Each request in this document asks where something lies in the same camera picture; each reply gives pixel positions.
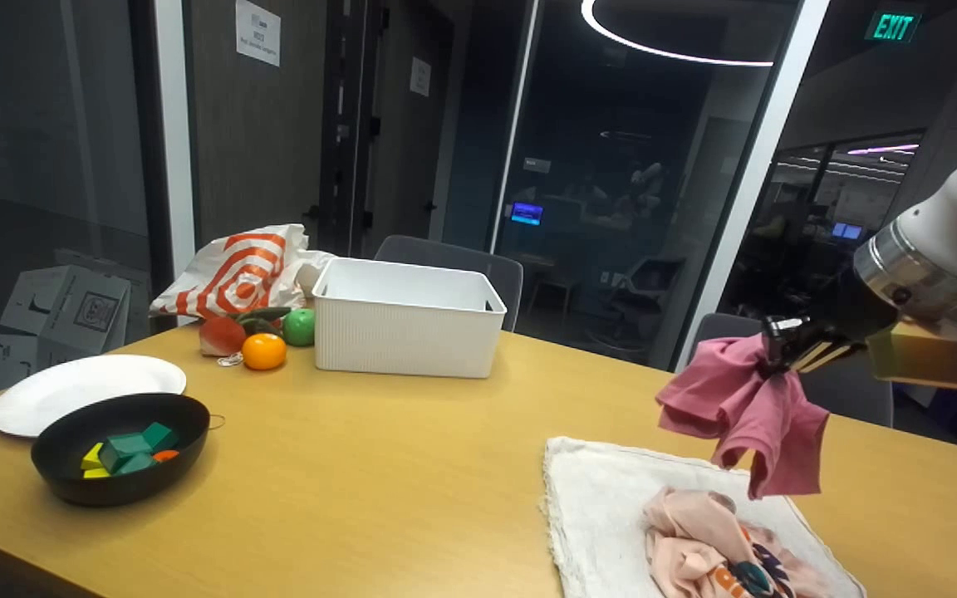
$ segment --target white plate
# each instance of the white plate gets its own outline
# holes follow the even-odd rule
[[[105,404],[113,396],[173,394],[185,388],[185,372],[166,358],[148,355],[88,355],[61,364],[20,380],[0,396],[0,432],[37,440],[66,411]]]

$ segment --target white box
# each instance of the white box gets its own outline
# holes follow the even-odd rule
[[[491,372],[506,303],[482,274],[337,259],[317,280],[317,366],[352,372]]]

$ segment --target red cloth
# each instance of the red cloth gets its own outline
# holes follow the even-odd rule
[[[747,496],[821,492],[827,411],[810,405],[795,372],[762,372],[764,338],[706,338],[659,396],[661,430],[719,440],[711,463],[731,468],[751,456]]]

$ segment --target wooden table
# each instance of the wooden table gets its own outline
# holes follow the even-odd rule
[[[869,338],[874,372],[901,387],[957,388],[957,338],[901,324]]]
[[[190,331],[125,353],[190,372],[217,426],[196,472],[148,501],[55,501],[0,435],[0,553],[101,595],[545,598],[547,435],[706,456],[653,430],[666,372],[506,336],[494,377],[273,377],[196,355]],[[796,501],[869,595],[957,595],[957,448],[833,420],[823,496]]]

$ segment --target striped cloth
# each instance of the striped cloth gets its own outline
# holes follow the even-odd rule
[[[241,315],[270,307],[292,252],[306,250],[302,226],[262,226],[211,241],[185,274],[152,300],[152,312]]]

